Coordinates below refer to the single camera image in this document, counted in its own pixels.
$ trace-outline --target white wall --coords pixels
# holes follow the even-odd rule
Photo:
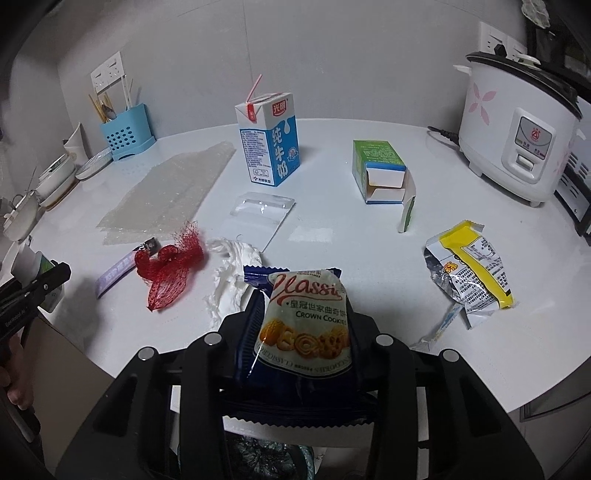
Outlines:
[[[72,134],[52,36],[53,26],[43,20],[0,78],[0,196],[8,199],[25,191],[35,166],[38,178],[65,153],[62,140]]]
[[[459,126],[467,79],[452,69],[478,46],[480,19],[525,40],[521,0],[87,0],[56,18],[72,124],[105,145],[87,93],[117,50],[156,137],[234,123],[259,92],[294,92],[299,117]],[[122,105],[115,86],[115,103]]]

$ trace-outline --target cookie package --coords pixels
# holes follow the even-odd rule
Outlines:
[[[341,270],[244,266],[244,273],[245,281],[269,299],[264,317],[261,311],[244,341],[244,386],[264,393],[266,403],[292,407],[301,426],[311,426],[310,408],[324,412],[325,425],[370,421],[375,399],[357,388],[358,353],[348,324],[354,312]]]
[[[273,290],[255,357],[302,377],[325,378],[351,367],[346,292],[329,270],[269,275]]]

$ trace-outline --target red mesh net bag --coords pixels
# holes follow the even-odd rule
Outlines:
[[[174,245],[162,247],[154,258],[150,258],[147,250],[138,250],[135,254],[138,275],[151,284],[149,310],[153,312],[174,302],[187,286],[189,269],[199,265],[203,259],[197,226],[191,222],[175,235]]]

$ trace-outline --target bubble wrap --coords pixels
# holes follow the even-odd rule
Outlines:
[[[153,167],[99,222],[104,245],[172,238],[192,220],[236,149],[221,142],[201,152],[181,153]]]

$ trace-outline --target power cord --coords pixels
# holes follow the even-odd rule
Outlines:
[[[450,132],[448,130],[441,130],[440,128],[435,127],[427,127],[431,132],[437,132],[442,137],[447,138],[448,140],[454,142],[458,147],[460,146],[460,137],[457,133]]]

